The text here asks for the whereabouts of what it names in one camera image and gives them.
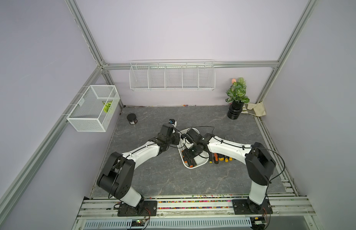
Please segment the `white plastic storage box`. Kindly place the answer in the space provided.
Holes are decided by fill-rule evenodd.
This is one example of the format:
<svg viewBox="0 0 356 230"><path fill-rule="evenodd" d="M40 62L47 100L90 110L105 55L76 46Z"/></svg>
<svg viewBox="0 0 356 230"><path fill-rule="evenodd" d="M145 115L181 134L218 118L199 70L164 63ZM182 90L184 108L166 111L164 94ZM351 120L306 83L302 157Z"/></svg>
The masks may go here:
<svg viewBox="0 0 356 230"><path fill-rule="evenodd" d="M196 165L194 166L189 166L189 164L187 162L185 162L184 157L183 157L183 151L185 149L189 149L190 147L193 146L193 143L190 143L189 141L187 141L185 138L181 138L180 139L180 144L178 145L178 151L180 154L180 158L181 161L183 163L183 165L187 168L187 169L194 169L194 168L198 168L200 166L205 165L208 161L209 161L209 154L205 151L203 151L200 155L195 156L193 159L196 162Z"/></svg>

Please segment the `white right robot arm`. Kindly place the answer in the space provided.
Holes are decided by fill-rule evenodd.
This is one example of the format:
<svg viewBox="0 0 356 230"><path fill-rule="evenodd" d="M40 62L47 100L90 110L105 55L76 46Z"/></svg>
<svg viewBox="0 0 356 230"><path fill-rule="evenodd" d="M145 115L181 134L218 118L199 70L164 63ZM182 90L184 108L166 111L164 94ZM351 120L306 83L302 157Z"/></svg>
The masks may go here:
<svg viewBox="0 0 356 230"><path fill-rule="evenodd" d="M269 151L259 142L240 144L206 133L201 135L195 128L180 134L181 158L187 168L206 163L218 163L220 159L237 160L247 167L251 189L247 198L249 209L255 212L264 204L276 162Z"/></svg>

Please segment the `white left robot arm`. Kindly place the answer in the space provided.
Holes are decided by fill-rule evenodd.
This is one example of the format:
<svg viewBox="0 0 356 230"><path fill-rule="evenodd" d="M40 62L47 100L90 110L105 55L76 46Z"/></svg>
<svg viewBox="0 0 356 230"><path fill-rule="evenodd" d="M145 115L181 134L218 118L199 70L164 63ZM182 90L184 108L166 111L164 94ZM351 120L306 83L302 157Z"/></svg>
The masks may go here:
<svg viewBox="0 0 356 230"><path fill-rule="evenodd" d="M171 119L144 145L125 153L112 153L98 176L97 186L130 207L142 207L144 197L132 188L134 171L147 160L167 151L170 145L179 145L180 134L176 125L176 120Z"/></svg>

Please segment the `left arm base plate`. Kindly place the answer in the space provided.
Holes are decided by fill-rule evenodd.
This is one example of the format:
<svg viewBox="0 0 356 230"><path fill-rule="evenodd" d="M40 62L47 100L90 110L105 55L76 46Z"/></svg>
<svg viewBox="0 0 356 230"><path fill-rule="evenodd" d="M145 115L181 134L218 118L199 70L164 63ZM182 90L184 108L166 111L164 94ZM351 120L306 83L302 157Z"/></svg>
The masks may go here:
<svg viewBox="0 0 356 230"><path fill-rule="evenodd" d="M143 201L137 207L132 207L126 203L121 203L118 208L119 217L153 217L157 215L157 201Z"/></svg>

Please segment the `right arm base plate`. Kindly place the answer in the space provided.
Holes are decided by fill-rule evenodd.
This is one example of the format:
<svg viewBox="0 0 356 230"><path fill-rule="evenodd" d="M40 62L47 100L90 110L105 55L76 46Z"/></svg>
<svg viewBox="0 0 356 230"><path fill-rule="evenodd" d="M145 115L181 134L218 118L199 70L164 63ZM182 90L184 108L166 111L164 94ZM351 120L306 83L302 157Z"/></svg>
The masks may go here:
<svg viewBox="0 0 356 230"><path fill-rule="evenodd" d="M272 207L268 199L264 199L262 204L258 205L248 199L233 199L232 205L235 215L265 215L273 214Z"/></svg>

